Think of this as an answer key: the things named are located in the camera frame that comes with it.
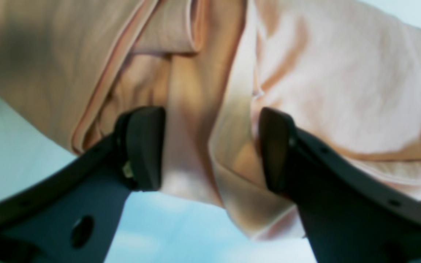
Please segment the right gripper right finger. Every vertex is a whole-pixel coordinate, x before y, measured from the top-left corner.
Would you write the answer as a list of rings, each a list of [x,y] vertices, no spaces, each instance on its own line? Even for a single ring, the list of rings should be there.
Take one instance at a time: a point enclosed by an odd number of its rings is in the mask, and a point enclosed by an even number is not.
[[[267,187],[297,205],[318,263],[421,263],[421,202],[376,181],[287,113],[264,107]]]

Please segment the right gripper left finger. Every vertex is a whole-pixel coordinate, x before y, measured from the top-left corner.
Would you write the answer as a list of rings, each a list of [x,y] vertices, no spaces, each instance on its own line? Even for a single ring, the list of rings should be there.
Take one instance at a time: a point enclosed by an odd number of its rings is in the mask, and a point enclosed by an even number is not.
[[[112,135],[68,166],[0,201],[0,263],[102,263],[134,191],[162,184],[166,112],[120,115]]]

